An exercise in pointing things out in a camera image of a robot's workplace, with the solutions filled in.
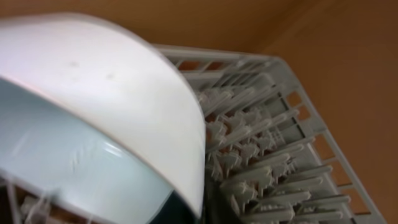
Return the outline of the light blue bowl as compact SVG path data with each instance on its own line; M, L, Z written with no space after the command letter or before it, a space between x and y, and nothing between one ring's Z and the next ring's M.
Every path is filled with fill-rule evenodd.
M198 223L205 122L183 75L112 22L1 20L1 179L13 223Z

